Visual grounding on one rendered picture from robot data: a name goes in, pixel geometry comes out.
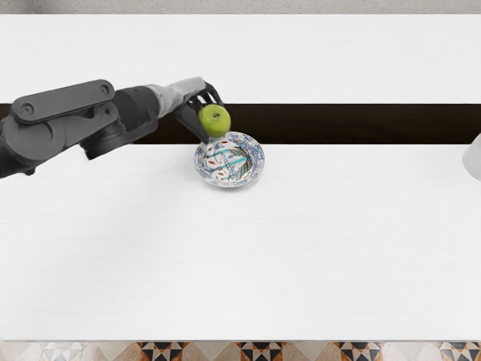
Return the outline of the green apple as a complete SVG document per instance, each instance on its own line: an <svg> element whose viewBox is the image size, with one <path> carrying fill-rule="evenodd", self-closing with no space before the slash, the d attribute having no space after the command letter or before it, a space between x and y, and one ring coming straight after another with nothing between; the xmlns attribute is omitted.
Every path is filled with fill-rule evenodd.
<svg viewBox="0 0 481 361"><path fill-rule="evenodd" d="M231 128L230 114L221 105L206 105L199 111L198 117L210 138L220 138Z"/></svg>

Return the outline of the patterned ceramic plate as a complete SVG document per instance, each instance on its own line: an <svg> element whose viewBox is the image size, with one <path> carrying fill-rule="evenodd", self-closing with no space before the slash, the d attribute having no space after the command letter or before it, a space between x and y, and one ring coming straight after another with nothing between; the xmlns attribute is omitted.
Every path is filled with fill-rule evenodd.
<svg viewBox="0 0 481 361"><path fill-rule="evenodd" d="M208 184L222 188L242 187L253 182L265 165L262 146L241 132L200 143L194 156L195 170Z"/></svg>

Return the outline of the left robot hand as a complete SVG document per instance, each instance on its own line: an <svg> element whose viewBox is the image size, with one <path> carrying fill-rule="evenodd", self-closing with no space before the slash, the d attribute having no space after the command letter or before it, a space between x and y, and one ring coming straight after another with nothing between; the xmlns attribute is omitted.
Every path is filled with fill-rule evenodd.
<svg viewBox="0 0 481 361"><path fill-rule="evenodd" d="M217 104L224 107L218 92L211 84L201 77L191 77L167 86L148 84L147 88L158 100L158 119L172 113L202 143L209 142L209 136L198 118L198 112L205 107L198 97L201 97L207 105Z"/></svg>

